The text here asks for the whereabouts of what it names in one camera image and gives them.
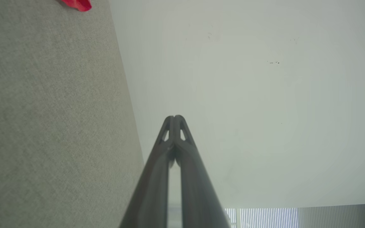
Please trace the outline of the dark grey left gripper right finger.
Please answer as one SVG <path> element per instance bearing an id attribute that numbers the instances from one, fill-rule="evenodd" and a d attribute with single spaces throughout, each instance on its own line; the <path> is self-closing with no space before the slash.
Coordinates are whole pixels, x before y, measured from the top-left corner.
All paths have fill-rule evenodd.
<path id="1" fill-rule="evenodd" d="M 174 150 L 181 169 L 182 227 L 231 228 L 185 118 L 174 117 Z"/>

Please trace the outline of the red white basketball jersey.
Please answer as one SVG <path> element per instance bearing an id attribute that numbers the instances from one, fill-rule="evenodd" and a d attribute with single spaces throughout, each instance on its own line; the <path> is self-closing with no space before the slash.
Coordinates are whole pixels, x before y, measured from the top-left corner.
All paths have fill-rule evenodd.
<path id="1" fill-rule="evenodd" d="M 77 9 L 80 12 L 87 12 L 92 8 L 90 0 L 61 0 L 68 7 Z"/>

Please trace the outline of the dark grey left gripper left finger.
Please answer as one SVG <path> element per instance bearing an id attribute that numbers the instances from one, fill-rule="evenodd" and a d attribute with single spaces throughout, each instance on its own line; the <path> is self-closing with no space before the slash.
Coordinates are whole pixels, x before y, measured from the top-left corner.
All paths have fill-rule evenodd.
<path id="1" fill-rule="evenodd" d="M 173 121 L 173 116 L 164 120 L 119 228 L 167 228 Z"/>

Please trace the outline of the white window blinds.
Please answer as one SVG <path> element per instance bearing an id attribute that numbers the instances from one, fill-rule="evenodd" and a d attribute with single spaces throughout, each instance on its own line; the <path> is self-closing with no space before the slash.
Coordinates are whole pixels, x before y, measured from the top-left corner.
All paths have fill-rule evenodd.
<path id="1" fill-rule="evenodd" d="M 232 228 L 365 228 L 365 205 L 225 209 Z"/>

